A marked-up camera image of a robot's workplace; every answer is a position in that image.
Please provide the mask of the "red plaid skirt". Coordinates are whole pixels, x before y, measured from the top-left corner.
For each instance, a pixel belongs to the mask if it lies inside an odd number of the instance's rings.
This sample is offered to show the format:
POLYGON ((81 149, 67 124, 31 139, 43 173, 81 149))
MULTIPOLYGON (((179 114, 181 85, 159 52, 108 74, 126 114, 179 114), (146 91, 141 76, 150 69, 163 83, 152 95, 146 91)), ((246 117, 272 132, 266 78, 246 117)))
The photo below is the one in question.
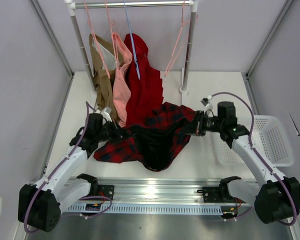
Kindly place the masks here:
POLYGON ((122 140, 108 141, 93 154, 95 160, 121 164, 138 161, 152 172, 166 170, 189 143, 182 128, 194 120, 196 111, 184 105, 163 103, 144 124, 121 129, 122 140))

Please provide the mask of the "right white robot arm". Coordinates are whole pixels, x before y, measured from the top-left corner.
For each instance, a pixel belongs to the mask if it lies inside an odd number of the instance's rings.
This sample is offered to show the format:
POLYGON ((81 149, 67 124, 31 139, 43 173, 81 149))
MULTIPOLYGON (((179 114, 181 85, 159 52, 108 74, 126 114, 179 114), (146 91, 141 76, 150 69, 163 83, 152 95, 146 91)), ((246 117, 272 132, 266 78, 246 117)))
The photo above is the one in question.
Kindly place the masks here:
POLYGON ((287 177, 253 146, 252 131, 238 124, 233 102, 222 101, 217 105, 216 116, 203 111, 196 114, 195 133, 218 133, 220 138, 235 152, 253 174, 258 187, 247 184, 234 176, 218 189, 224 202, 238 198, 254 207, 264 223, 280 222, 285 226, 296 223, 300 212, 300 183, 295 177, 287 177))

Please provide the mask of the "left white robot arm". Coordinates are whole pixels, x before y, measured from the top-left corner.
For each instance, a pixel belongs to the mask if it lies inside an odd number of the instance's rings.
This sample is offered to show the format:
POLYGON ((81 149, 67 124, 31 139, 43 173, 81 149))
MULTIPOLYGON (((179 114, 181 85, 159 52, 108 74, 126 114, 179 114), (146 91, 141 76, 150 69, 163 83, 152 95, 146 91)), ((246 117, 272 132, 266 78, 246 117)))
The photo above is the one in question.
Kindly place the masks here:
POLYGON ((56 166, 34 184, 25 184, 19 191, 18 221, 27 233, 30 227, 52 231, 61 215, 79 200, 102 199, 96 177, 81 173, 67 185, 69 178, 98 149, 99 144, 116 138, 118 125, 108 113, 109 108, 90 113, 85 125, 70 141, 56 166))

